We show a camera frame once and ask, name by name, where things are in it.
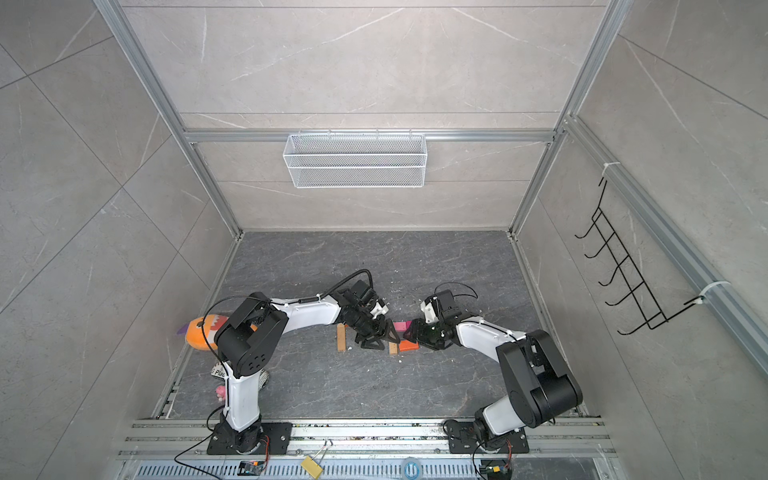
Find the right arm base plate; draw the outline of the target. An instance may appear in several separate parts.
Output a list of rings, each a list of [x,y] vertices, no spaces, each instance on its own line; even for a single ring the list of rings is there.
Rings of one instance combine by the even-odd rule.
[[[523,428],[499,436],[486,437],[477,432],[475,422],[448,419],[442,422],[442,430],[452,454],[489,453],[525,454],[529,452],[526,432]]]

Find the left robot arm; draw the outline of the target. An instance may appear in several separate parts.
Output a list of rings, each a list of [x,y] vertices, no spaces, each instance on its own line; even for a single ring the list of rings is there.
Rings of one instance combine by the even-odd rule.
[[[261,435],[262,376],[285,333],[340,325],[355,332],[354,341],[361,348],[383,350],[388,343],[400,342],[387,313],[371,272],[360,269],[314,296],[277,299],[253,292],[215,331],[205,329],[207,318],[202,317],[198,330],[223,368],[226,388],[214,435],[229,435],[234,443]]]

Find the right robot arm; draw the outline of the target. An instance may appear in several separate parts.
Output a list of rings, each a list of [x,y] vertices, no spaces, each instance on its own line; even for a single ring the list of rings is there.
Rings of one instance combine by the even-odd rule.
[[[484,448],[497,448],[510,434],[553,421],[583,402],[583,392],[551,335],[541,329],[514,331],[462,310],[449,290],[420,306],[423,317],[411,322],[404,338],[431,350],[452,345],[475,350],[496,361],[504,395],[479,409],[471,432]]]

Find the orange block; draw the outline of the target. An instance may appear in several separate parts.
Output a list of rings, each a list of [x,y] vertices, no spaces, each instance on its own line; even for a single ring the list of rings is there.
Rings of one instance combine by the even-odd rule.
[[[400,352],[414,351],[419,349],[419,345],[408,340],[401,340],[398,349]]]

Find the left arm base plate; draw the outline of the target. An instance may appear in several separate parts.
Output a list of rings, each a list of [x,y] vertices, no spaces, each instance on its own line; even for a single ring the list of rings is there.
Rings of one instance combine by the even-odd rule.
[[[227,422],[214,427],[208,455],[285,455],[291,439],[290,422],[256,422],[238,432]]]

